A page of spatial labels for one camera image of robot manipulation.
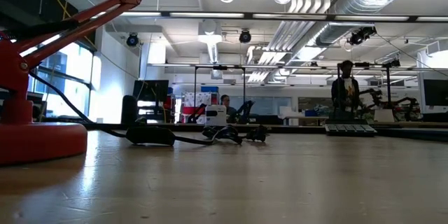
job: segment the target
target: ceiling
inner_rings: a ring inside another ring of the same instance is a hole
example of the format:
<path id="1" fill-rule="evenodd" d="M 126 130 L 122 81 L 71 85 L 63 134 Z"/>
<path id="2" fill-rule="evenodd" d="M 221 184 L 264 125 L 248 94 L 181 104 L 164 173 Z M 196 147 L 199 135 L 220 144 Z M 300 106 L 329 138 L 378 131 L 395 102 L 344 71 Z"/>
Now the ceiling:
<path id="1" fill-rule="evenodd" d="M 105 0 L 90 0 L 98 4 Z M 69 0 L 71 4 L 80 10 L 92 6 L 88 0 Z M 143 0 L 136 9 L 140 11 L 155 11 L 158 0 Z M 161 11 L 200 11 L 199 0 L 159 0 Z M 275 3 L 273 0 L 234 0 L 232 3 L 223 3 L 220 0 L 202 0 L 203 11 L 222 12 L 283 12 L 288 6 Z M 395 0 L 385 7 L 381 14 L 417 14 L 417 15 L 446 15 L 448 1 L 446 0 Z M 113 21 L 115 25 L 157 25 L 164 30 L 165 36 L 172 44 L 168 48 L 168 60 L 181 62 L 182 58 L 199 57 L 201 53 L 207 53 L 207 46 L 197 42 L 197 30 L 199 20 L 153 20 L 137 17 L 119 17 Z M 225 32 L 225 42 L 218 44 L 220 54 L 246 55 L 250 45 L 240 44 L 238 37 L 241 29 L 250 29 L 252 33 L 251 44 L 269 43 L 277 30 L 280 22 L 257 20 L 221 20 L 222 30 Z M 427 43 L 428 37 L 448 36 L 448 24 L 377 24 L 378 34 L 387 38 L 395 46 L 409 52 L 422 48 L 413 43 Z M 405 43 L 404 36 L 409 36 L 409 43 Z M 143 41 L 149 41 L 150 33 L 141 33 Z M 352 48 L 351 52 L 344 49 L 342 40 L 341 48 L 326 50 L 322 55 L 327 62 L 347 59 L 373 62 L 396 51 L 392 45 L 379 37 L 373 37 L 363 45 Z M 415 65 L 415 61 L 402 54 L 402 65 Z"/>

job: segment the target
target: wooden table surface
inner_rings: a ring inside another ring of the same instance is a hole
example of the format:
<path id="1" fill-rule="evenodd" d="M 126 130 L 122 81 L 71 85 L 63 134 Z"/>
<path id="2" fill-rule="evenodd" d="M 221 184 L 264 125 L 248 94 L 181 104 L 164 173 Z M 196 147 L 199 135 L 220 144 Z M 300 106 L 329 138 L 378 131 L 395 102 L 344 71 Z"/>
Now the wooden table surface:
<path id="1" fill-rule="evenodd" d="M 0 223 L 447 223 L 447 185 L 444 143 L 274 134 L 136 147 L 90 132 L 86 155 L 0 168 Z"/>

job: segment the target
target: man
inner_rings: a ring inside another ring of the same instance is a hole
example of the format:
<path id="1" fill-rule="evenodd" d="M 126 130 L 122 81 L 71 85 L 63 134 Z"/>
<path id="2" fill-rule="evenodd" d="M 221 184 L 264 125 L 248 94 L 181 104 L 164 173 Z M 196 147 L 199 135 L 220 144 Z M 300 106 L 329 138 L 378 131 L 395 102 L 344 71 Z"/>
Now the man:
<path id="1" fill-rule="evenodd" d="M 335 80 L 331 87 L 333 106 L 340 111 L 355 113 L 359 106 L 358 81 L 350 77 L 353 62 L 346 60 L 339 65 L 341 77 Z"/>
<path id="2" fill-rule="evenodd" d="M 236 109 L 230 106 L 230 97 L 226 94 L 221 97 L 221 105 L 224 105 L 227 108 L 228 115 L 232 115 L 233 113 L 237 112 Z"/>

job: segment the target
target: black monitor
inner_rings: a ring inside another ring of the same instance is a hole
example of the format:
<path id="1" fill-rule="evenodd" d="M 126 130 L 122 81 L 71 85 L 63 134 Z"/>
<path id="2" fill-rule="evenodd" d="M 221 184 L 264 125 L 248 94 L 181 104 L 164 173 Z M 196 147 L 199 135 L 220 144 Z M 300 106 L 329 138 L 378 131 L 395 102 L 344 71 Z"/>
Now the black monitor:
<path id="1" fill-rule="evenodd" d="M 427 106 L 448 106 L 448 80 L 423 80 Z"/>
<path id="2" fill-rule="evenodd" d="M 168 82 L 168 80 L 136 80 L 133 95 L 137 101 L 164 101 L 168 95 Z"/>

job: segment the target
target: security camera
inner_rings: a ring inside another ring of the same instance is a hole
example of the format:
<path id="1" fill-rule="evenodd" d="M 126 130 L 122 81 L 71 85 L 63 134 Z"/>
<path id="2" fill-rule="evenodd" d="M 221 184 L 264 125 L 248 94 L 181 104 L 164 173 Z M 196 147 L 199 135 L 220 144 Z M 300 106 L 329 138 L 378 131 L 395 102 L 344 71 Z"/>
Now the security camera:
<path id="1" fill-rule="evenodd" d="M 139 44 L 139 42 L 140 42 L 140 40 L 139 40 L 138 34 L 136 34 L 136 33 L 129 34 L 129 37 L 127 37 L 127 40 L 126 40 L 126 44 L 129 47 L 136 47 Z"/>
<path id="2" fill-rule="evenodd" d="M 249 30 L 244 29 L 241 31 L 241 35 L 239 35 L 239 42 L 241 43 L 249 43 L 251 42 L 252 36 L 249 33 Z"/>

